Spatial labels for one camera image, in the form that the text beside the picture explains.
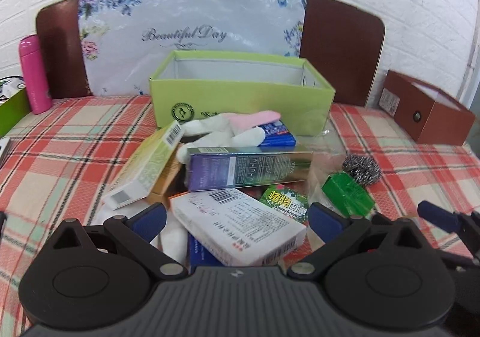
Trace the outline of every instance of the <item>plaid tablecloth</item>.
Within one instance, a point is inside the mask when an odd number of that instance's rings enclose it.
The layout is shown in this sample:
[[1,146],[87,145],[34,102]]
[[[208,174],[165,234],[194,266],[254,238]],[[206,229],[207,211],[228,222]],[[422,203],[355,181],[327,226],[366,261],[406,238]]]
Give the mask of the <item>plaid tablecloth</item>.
[[[382,178],[369,192],[390,218],[412,215],[427,199],[448,210],[480,206],[480,161],[468,147],[418,146],[385,113],[333,105],[333,126],[351,152],[372,155]],[[13,150],[0,170],[0,209],[8,220],[0,245],[0,336],[29,323],[18,284],[59,222],[92,221],[100,198],[141,141],[155,130],[150,98],[57,101],[9,134]],[[455,236],[421,222],[435,246],[465,253]]]

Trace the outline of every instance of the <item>pink flower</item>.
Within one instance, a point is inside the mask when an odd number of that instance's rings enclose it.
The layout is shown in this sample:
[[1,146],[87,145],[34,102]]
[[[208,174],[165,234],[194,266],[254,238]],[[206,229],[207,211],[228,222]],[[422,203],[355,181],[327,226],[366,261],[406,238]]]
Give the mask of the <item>pink flower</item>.
[[82,40],[82,53],[83,56],[89,60],[93,60],[98,57],[98,47],[94,41]]

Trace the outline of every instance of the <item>brown headboard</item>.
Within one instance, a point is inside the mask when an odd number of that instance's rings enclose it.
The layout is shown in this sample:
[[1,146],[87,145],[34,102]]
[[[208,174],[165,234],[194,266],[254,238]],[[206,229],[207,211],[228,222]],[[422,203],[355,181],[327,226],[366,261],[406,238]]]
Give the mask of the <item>brown headboard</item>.
[[[54,99],[91,95],[83,64],[78,0],[40,10],[40,39]],[[307,0],[300,56],[337,90],[335,101],[364,106],[382,50],[385,26],[376,16],[336,0]]]

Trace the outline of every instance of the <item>white logo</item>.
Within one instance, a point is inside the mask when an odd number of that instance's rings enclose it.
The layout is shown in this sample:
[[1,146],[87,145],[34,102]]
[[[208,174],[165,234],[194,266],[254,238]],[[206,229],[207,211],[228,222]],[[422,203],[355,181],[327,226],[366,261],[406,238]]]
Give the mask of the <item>white logo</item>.
[[235,272],[232,272],[231,275],[233,277],[242,277],[243,276],[243,272],[239,269],[237,269]]

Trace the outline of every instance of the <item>pink plush ear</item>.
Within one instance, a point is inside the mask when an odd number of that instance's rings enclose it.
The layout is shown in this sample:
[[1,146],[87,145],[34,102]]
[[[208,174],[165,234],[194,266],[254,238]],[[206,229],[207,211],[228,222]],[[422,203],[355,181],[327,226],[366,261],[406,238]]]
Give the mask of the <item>pink plush ear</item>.
[[261,124],[273,123],[280,120],[281,115],[275,111],[261,111],[256,114],[224,114],[229,120],[235,135],[241,134],[249,128]]

